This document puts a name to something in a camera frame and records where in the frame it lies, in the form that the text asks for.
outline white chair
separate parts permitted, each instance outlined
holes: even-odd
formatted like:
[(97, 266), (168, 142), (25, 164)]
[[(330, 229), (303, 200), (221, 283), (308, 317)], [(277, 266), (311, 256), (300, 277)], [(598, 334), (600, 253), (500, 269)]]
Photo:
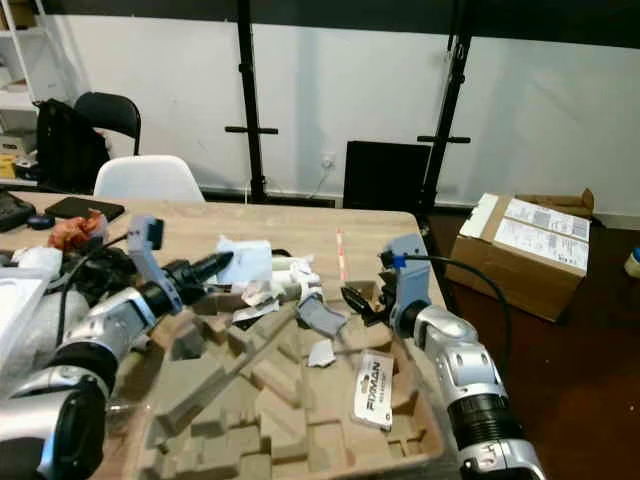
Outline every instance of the white chair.
[(98, 172), (93, 194), (97, 197), (204, 202), (185, 161), (172, 155), (109, 160)]

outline orange item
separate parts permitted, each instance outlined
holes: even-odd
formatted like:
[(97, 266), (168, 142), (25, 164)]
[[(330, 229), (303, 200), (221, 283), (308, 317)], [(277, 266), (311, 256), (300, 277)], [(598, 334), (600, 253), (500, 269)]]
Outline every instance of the orange item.
[(87, 244), (92, 237), (106, 240), (107, 219), (100, 210), (89, 209), (89, 218), (74, 217), (56, 224), (49, 236), (48, 246), (63, 252)]

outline torn paper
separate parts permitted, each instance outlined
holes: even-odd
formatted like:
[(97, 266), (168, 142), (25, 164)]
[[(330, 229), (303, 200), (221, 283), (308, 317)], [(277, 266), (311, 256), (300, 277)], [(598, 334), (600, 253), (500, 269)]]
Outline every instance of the torn paper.
[(249, 282), (241, 295), (244, 303), (250, 307), (255, 307), (275, 297), (276, 295), (274, 295), (271, 290), (271, 282), (265, 281)]
[(326, 367), (327, 365), (331, 365), (335, 360), (336, 356), (333, 353), (331, 340), (327, 338), (313, 344), (311, 352), (309, 353), (307, 366)]
[(300, 284), (300, 303), (314, 294), (323, 297), (320, 276), (313, 273), (308, 262), (302, 259), (293, 262), (289, 266), (289, 272), (292, 280)]
[(218, 273), (216, 283), (233, 285), (254, 280), (271, 280), (271, 244), (266, 240), (234, 242), (220, 235), (218, 252), (233, 252), (229, 265)]
[(273, 300), (257, 307), (242, 308), (233, 312), (231, 323), (251, 320), (252, 318), (261, 317), (267, 313), (277, 312), (278, 310), (280, 310), (280, 303), (278, 300)]

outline white label tag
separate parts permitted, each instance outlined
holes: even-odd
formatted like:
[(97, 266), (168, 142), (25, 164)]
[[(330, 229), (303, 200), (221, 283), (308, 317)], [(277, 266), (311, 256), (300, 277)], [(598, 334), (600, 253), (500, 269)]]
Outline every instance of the white label tag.
[(231, 323), (251, 320), (252, 318), (261, 317), (267, 313), (277, 312), (280, 310), (280, 303), (277, 299), (273, 299), (269, 303), (258, 305), (257, 307), (247, 307), (233, 312)]
[(493, 213), (496, 203), (498, 203), (498, 197), (496, 195), (491, 195), (490, 193), (482, 195), (478, 205), (473, 208), (471, 216), (462, 225), (460, 235), (463, 237), (480, 238), (491, 213)]
[(496, 242), (587, 271), (589, 244), (503, 218)]
[(570, 237), (589, 241), (589, 221), (566, 213), (556, 212), (550, 208), (540, 207), (533, 203), (523, 202), (517, 198), (509, 202), (505, 217), (515, 218), (536, 227), (562, 233)]
[(353, 415), (365, 423), (391, 429), (393, 357), (365, 350), (356, 377)]

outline dark floor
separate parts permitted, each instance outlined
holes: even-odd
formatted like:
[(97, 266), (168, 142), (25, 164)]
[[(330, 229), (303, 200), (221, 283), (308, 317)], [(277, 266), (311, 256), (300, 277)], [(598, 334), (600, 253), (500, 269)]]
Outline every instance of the dark floor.
[[(464, 219), (431, 216), (430, 253), (450, 254)], [(640, 231), (592, 227), (588, 276), (562, 323), (512, 309), (507, 387), (552, 480), (640, 479), (640, 280), (623, 270), (634, 246)], [(501, 358), (498, 303), (453, 282), (442, 286)]]

